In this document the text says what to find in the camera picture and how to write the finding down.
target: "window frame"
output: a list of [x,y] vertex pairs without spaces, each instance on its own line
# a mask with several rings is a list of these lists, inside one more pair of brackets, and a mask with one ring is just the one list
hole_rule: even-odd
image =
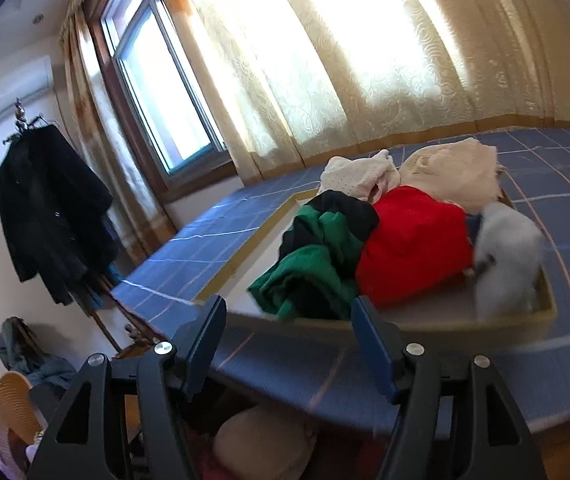
[[[114,105],[114,110],[120,120],[127,141],[132,148],[136,161],[148,180],[152,190],[161,203],[169,203],[178,200],[183,196],[187,196],[195,191],[212,186],[226,178],[236,176],[236,168],[229,156],[227,150],[220,143],[211,121],[211,114],[206,113],[200,105],[197,95],[194,94],[193,88],[189,84],[184,68],[180,63],[180,59],[172,45],[165,24],[159,15],[156,6],[162,5],[166,12],[163,0],[142,0],[135,14],[127,25],[126,29],[118,42],[116,48],[107,32],[108,19],[107,15],[110,7],[113,5],[112,0],[86,0],[89,1],[93,8],[89,9],[89,5],[84,6],[85,15],[94,46],[98,55],[98,63],[100,70],[105,79],[105,85]],[[181,81],[190,96],[190,100],[194,105],[194,109],[198,114],[213,149],[206,150],[205,153],[196,153],[188,158],[185,164],[181,164],[171,173],[167,172],[159,153],[153,146],[151,135],[148,134],[144,123],[144,115],[137,109],[135,97],[130,91],[130,87],[126,81],[126,75],[122,68],[119,55],[126,48],[127,40],[129,40],[136,27],[142,22],[143,15],[152,9],[156,23],[162,33],[169,53],[177,67]]]

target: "white clothing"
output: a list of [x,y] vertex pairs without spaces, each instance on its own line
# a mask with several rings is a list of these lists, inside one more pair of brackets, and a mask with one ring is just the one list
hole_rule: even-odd
[[373,204],[399,183],[400,175],[389,150],[380,150],[371,158],[356,160],[332,156],[322,172],[318,193],[333,189]]
[[486,266],[475,287],[479,319],[530,312],[543,239],[536,224],[507,205],[493,202],[482,210],[474,248],[474,268]]

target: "dark jacket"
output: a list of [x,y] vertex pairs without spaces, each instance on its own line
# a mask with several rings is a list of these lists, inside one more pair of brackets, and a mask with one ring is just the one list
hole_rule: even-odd
[[25,131],[0,166],[0,216],[18,278],[40,274],[57,303],[118,253],[112,196],[55,126]]

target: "window sill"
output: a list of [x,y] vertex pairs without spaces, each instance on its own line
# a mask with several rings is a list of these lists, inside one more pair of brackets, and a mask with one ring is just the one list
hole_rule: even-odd
[[211,153],[172,175],[167,182],[168,189],[159,196],[159,200],[163,204],[175,202],[236,174],[229,153]]

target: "metal screw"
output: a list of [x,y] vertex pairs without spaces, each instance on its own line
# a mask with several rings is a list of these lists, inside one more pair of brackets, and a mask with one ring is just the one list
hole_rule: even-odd
[[103,354],[92,354],[87,358],[87,364],[89,366],[98,366],[105,362],[105,356]]
[[485,357],[484,355],[477,355],[476,357],[474,357],[474,364],[481,368],[489,368],[489,365],[491,363],[492,362],[489,361],[489,358]]
[[172,351],[172,344],[169,341],[161,341],[154,347],[154,352],[158,355],[165,355]]
[[405,350],[407,350],[407,353],[415,356],[423,355],[425,353],[425,347],[420,343],[409,343],[405,347]]

